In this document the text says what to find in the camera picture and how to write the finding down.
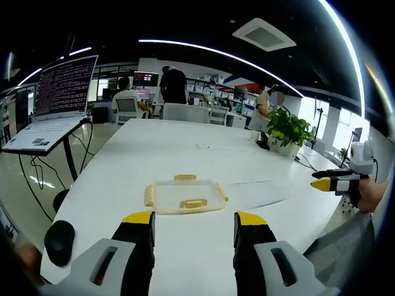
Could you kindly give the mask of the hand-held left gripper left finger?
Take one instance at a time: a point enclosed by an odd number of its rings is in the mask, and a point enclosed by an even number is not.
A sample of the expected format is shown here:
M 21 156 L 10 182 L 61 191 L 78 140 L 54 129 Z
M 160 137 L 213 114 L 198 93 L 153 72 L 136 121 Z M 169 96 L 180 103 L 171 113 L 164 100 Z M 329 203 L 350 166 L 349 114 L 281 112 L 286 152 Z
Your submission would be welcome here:
M 43 295 L 148 295 L 154 268 L 155 212 L 124 218 L 111 239 L 102 238 L 77 257 L 58 284 Z

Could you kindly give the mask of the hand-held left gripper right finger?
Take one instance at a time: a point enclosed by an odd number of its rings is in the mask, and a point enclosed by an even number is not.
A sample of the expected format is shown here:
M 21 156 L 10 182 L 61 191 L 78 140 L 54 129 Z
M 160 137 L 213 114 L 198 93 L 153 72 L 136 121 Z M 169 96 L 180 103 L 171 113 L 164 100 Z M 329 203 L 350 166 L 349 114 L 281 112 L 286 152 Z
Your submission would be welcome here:
M 234 215 L 233 268 L 238 295 L 338 295 L 324 286 L 313 264 L 286 241 L 277 241 L 260 216 Z

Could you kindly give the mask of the person's right hand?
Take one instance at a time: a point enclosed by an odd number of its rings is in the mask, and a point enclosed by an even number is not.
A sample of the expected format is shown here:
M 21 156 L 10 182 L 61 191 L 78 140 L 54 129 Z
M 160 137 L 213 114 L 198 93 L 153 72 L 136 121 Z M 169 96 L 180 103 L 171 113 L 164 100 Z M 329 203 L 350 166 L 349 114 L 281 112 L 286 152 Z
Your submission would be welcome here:
M 365 213 L 373 213 L 381 202 L 388 183 L 389 180 L 378 184 L 370 178 L 361 179 L 359 182 L 360 199 L 357 203 L 358 209 Z

